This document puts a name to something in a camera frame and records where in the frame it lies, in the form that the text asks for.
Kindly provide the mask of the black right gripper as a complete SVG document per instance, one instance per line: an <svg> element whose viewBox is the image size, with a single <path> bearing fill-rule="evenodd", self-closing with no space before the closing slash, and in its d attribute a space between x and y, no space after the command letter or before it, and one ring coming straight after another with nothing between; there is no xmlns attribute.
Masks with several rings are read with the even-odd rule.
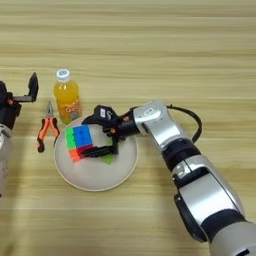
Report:
<svg viewBox="0 0 256 256"><path fill-rule="evenodd" d="M99 121L94 115L88 116L82 121L83 125L98 123ZM112 139L112 144L110 146L88 148L80 153L81 156L98 158L109 154L115 155L118 153L118 143L120 141L139 134L132 112L127 112L121 116L113 114L107 124L103 126L103 132Z"/></svg>

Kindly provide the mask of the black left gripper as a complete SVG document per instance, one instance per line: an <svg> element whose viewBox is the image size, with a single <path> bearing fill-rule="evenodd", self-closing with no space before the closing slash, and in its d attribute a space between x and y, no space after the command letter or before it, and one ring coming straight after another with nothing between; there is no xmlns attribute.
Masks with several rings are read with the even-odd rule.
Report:
<svg viewBox="0 0 256 256"><path fill-rule="evenodd" d="M8 97L4 104L0 104L0 124L13 129L15 120L20 114L22 103L33 102L37 99L39 83L36 73L30 77L28 88L29 96Z"/></svg>

